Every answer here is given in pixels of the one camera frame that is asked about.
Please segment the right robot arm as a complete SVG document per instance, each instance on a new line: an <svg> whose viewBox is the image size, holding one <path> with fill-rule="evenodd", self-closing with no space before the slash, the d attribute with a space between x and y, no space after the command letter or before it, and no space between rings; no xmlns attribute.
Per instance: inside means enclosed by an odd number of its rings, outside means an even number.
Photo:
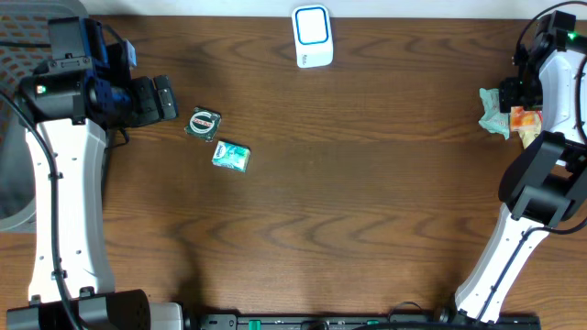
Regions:
<svg viewBox="0 0 587 330"><path fill-rule="evenodd" d="M542 115L540 134L505 171L502 203L492 236L438 326L469 329L537 329L531 317L504 317L504 299L534 249L548 236L566 236L586 224L561 229L586 200L586 37L576 17L552 5L528 23L530 46L517 43L518 73L499 86L499 106Z"/></svg>

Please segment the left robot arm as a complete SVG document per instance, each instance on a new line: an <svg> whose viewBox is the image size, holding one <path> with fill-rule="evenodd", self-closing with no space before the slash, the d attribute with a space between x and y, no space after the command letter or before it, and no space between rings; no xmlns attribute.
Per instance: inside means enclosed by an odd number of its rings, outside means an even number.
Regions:
<svg viewBox="0 0 587 330"><path fill-rule="evenodd" d="M108 134L174 119L167 76L133 77L132 45L106 44L91 18L48 23L51 57L19 83L9 106L33 161L36 256L28 305L6 314L10 329L186 329L177 302L118 291L103 233L102 179Z"/></svg>

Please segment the orange Kleenex tissue pack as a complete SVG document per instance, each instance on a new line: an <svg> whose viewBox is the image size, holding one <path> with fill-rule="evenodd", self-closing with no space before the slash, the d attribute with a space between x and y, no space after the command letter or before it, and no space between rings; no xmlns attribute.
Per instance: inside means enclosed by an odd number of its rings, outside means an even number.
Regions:
<svg viewBox="0 0 587 330"><path fill-rule="evenodd" d="M539 130L542 126L542 113L532 109L526 110L523 106L513 106L509 115L511 131Z"/></svg>

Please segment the green Kleenex tissue pack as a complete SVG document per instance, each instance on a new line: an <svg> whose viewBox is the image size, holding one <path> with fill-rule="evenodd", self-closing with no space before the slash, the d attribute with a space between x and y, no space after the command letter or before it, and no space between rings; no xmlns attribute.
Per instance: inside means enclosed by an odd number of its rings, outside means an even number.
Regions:
<svg viewBox="0 0 587 330"><path fill-rule="evenodd" d="M212 163L217 167L245 172L250 157L250 150L226 141L218 141Z"/></svg>

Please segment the white blue snack bag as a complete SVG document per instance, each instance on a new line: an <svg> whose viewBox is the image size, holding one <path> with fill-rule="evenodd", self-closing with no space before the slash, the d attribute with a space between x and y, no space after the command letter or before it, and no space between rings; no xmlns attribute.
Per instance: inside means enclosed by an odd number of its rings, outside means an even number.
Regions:
<svg viewBox="0 0 587 330"><path fill-rule="evenodd" d="M524 149L527 149L533 141L540 135L541 129L534 129L534 130L523 130L519 131L518 135L522 141L522 145Z"/></svg>

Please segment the teal wet wipes pack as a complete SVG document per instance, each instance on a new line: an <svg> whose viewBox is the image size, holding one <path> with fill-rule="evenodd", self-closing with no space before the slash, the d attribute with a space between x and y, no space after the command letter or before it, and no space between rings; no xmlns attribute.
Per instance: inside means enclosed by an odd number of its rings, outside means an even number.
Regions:
<svg viewBox="0 0 587 330"><path fill-rule="evenodd" d="M478 121L479 125L492 134L500 134L507 140L510 137L509 115L500 111L499 90L479 90L484 114Z"/></svg>

